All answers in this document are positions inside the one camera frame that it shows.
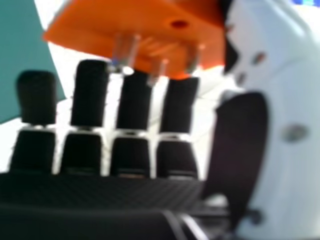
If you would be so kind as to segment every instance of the green panel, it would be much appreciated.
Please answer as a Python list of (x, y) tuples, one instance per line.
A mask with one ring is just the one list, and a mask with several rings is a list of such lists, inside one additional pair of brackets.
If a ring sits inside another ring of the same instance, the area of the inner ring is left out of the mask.
[[(0, 0), (0, 123), (20, 115), (16, 79), (23, 70), (56, 72), (33, 0)], [(65, 98), (58, 81), (58, 99)]]

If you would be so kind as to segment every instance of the black pad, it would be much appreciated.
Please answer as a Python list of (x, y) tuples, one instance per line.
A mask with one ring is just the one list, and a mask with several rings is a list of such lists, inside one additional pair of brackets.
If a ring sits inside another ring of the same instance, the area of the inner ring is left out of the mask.
[(99, 135), (71, 133), (66, 137), (60, 173), (100, 174), (102, 142)]
[(79, 63), (76, 70), (71, 125), (103, 125), (108, 81), (105, 61), (83, 60)]
[(189, 133), (199, 78), (170, 80), (163, 104), (160, 132)]
[(150, 177), (149, 143), (147, 139), (118, 137), (113, 142), (110, 175)]
[(15, 143), (10, 172), (50, 174), (55, 144), (53, 132), (22, 130)]
[(198, 169), (191, 143), (161, 141), (156, 151), (156, 175), (198, 178)]
[(236, 96), (217, 109), (210, 166), (202, 198), (224, 194), (235, 227), (244, 216), (265, 153), (268, 109), (260, 93)]
[(48, 71), (24, 71), (18, 77), (17, 95), (23, 123), (48, 125), (56, 122), (57, 86)]
[(117, 129), (148, 128), (152, 88), (147, 85), (148, 75), (141, 71), (124, 78), (116, 121)]

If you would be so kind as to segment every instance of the metal prong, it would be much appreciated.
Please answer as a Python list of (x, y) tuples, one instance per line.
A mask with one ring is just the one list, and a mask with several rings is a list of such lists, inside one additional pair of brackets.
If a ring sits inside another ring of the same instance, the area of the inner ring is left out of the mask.
[(204, 45), (190, 45), (187, 47), (187, 60), (186, 60), (186, 74), (193, 77), (198, 77), (202, 71), (201, 66), (201, 52)]
[(154, 87), (159, 81), (160, 77), (165, 75), (167, 64), (167, 59), (157, 60), (153, 63), (152, 70), (147, 81), (147, 85), (150, 88)]
[(120, 33), (115, 39), (115, 48), (112, 54), (110, 73), (131, 75), (138, 51), (140, 35)]

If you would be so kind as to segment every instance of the orange plastic part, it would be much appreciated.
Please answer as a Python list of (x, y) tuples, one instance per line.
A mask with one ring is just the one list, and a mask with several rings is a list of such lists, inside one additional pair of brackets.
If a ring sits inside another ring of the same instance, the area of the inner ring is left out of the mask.
[(167, 59), (166, 75), (181, 80), (188, 49), (203, 46), (203, 69), (224, 64), (224, 29), (217, 0), (71, 0), (44, 39), (65, 48), (111, 58), (117, 34), (138, 34), (134, 68), (149, 73)]

